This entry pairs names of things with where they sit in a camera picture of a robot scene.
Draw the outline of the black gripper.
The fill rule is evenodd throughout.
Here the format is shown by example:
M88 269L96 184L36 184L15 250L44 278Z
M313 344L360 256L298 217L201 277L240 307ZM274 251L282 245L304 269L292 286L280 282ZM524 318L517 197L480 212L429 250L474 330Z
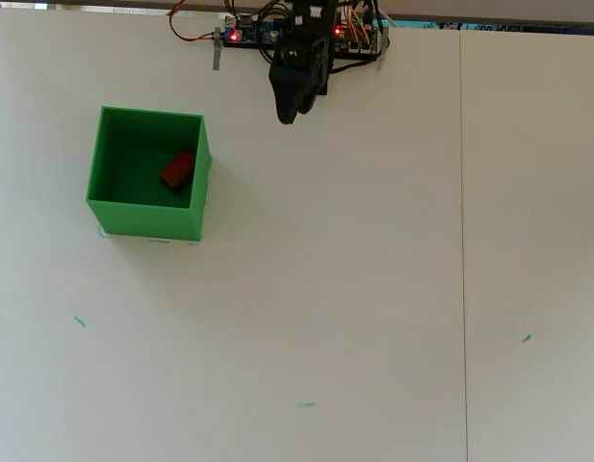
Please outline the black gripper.
M292 124L297 112L307 114L313 108L328 77L327 39L308 29L287 30L274 46L269 80L282 124ZM306 72L296 68L308 68L308 83Z

